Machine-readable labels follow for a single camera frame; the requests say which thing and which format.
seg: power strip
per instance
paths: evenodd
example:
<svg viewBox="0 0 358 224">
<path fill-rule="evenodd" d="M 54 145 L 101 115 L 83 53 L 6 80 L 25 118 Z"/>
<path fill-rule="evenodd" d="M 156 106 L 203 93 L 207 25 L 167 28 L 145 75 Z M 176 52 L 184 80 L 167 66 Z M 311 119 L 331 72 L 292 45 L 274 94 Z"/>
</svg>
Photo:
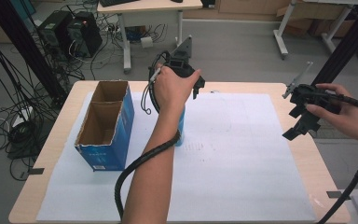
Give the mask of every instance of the power strip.
<svg viewBox="0 0 358 224">
<path fill-rule="evenodd" d="M 14 120 L 14 123 L 13 123 L 13 128 L 16 127 L 18 124 L 20 123 L 23 123 L 25 120 L 28 120 L 29 119 L 29 115 L 31 115 L 33 111 L 33 108 L 31 106 L 29 106 L 28 108 L 23 108 L 21 110 L 21 114 L 22 114 L 22 117 L 20 115 L 17 116 L 16 120 Z"/>
</svg>

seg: blue cardboard box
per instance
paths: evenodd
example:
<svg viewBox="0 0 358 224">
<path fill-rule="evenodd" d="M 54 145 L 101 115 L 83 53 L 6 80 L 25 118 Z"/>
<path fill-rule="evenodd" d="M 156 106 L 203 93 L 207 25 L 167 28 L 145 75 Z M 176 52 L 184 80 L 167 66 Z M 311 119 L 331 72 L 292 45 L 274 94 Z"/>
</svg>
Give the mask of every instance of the blue cardboard box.
<svg viewBox="0 0 358 224">
<path fill-rule="evenodd" d="M 124 170 L 133 118 L 129 83 L 100 81 L 75 142 L 93 171 Z"/>
</svg>

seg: gray floor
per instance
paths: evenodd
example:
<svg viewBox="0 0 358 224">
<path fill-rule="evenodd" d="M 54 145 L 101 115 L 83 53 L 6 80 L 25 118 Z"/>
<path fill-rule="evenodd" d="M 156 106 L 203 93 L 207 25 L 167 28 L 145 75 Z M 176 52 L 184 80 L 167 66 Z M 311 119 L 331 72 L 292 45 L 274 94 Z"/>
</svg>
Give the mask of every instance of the gray floor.
<svg viewBox="0 0 358 224">
<path fill-rule="evenodd" d="M 34 15 L 36 20 L 43 20 L 61 5 L 40 4 Z M 314 65 L 303 77 L 302 82 L 310 84 L 329 57 L 321 39 L 304 36 L 283 37 L 289 50 L 289 56 L 281 59 L 277 44 L 272 34 L 279 23 L 257 21 L 184 21 L 184 36 L 193 36 L 193 57 L 190 63 L 201 68 L 207 82 L 282 82 L 288 83 L 306 67 L 306 62 Z M 94 64 L 96 79 L 146 80 L 147 67 L 157 53 L 164 49 L 174 49 L 176 26 L 169 26 L 165 41 L 155 44 L 151 49 L 142 49 L 132 45 L 132 70 L 123 74 L 121 52 L 115 51 L 110 44 L 100 53 Z M 18 68 L 26 73 L 24 62 L 12 45 L 2 44 L 1 50 Z M 90 66 L 82 69 L 86 79 L 92 79 Z M 358 58 L 353 57 L 336 83 L 345 85 L 358 99 Z M 11 106 L 7 94 L 0 84 L 0 108 Z M 345 189 L 358 166 L 358 142 L 351 139 L 315 139 L 324 161 L 339 189 Z M 4 151 L 0 152 L 0 223 L 8 223 L 7 216 L 16 201 L 23 182 L 11 178 L 10 160 Z"/>
</svg>

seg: desk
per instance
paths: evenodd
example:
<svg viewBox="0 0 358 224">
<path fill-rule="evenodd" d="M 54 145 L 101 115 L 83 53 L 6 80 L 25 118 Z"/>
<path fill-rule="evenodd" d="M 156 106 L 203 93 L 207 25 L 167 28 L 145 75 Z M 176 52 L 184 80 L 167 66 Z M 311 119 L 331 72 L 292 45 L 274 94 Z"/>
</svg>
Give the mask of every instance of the desk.
<svg viewBox="0 0 358 224">
<path fill-rule="evenodd" d="M 282 22 L 281 22 L 281 25 L 280 25 L 279 29 L 273 31 L 275 39 L 276 39 L 276 41 L 278 43 L 278 47 L 279 47 L 279 49 L 281 51 L 282 59 L 284 59 L 289 54 L 289 52 L 287 51 L 286 46 L 284 45 L 284 42 L 283 42 L 283 39 L 282 39 L 282 34 L 283 34 L 283 31 L 284 31 L 284 28 L 286 27 L 287 22 L 289 22 L 289 19 L 290 19 L 290 16 L 292 15 L 293 10 L 295 9 L 296 2 L 297 2 L 297 0 L 292 0 L 290 2 L 290 5 L 286 9 L 286 13 L 284 14 L 284 17 L 282 19 Z M 352 9 L 352 5 L 354 5 L 354 4 L 358 5 L 358 0 L 304 0 L 304 2 L 309 2 L 309 3 L 329 3 L 329 4 L 346 4 L 347 5 L 345 7 L 345 9 L 342 11 L 341 15 L 338 17 L 338 19 L 336 19 L 336 21 L 334 22 L 333 27 L 329 31 L 329 33 L 328 34 L 326 34 L 326 33 L 322 34 L 323 42 L 325 43 L 325 45 L 328 47 L 328 49 L 332 53 L 336 49 L 336 46 L 333 44 L 331 39 L 333 38 L 334 34 L 338 30 L 338 28 L 342 24 L 342 22 L 344 22 L 345 18 L 347 18 L 348 14 L 350 14 L 351 9 Z"/>
<path fill-rule="evenodd" d="M 30 175 L 25 182 L 18 200 L 9 215 L 11 223 L 36 223 L 36 216 L 45 197 L 48 182 L 76 117 L 83 105 L 87 93 L 94 91 L 98 81 L 78 81 L 72 88 L 60 115 L 55 122 L 34 168 L 44 168 L 42 175 Z M 142 91 L 146 85 L 143 81 L 130 82 L 132 91 Z M 296 121 L 288 113 L 294 107 L 282 98 L 285 86 L 279 83 L 240 83 L 208 82 L 201 92 L 220 91 L 235 93 L 266 93 L 270 96 L 280 124 L 284 130 L 292 127 Z M 301 135 L 289 142 L 289 147 L 296 161 L 310 203 L 318 219 L 327 212 L 336 199 L 329 199 L 326 192 L 337 190 L 324 161 L 310 135 Z M 328 223 L 348 223 L 350 215 L 343 205 L 330 218 Z"/>
<path fill-rule="evenodd" d="M 183 10 L 201 8 L 200 0 L 185 0 L 183 3 L 175 3 L 171 0 L 135 1 L 126 4 L 102 7 L 98 4 L 97 10 L 102 13 L 117 13 L 118 22 L 123 37 L 124 73 L 131 70 L 131 47 L 125 31 L 125 27 L 147 24 L 177 23 L 178 36 L 176 45 L 182 43 L 182 18 Z"/>
</svg>

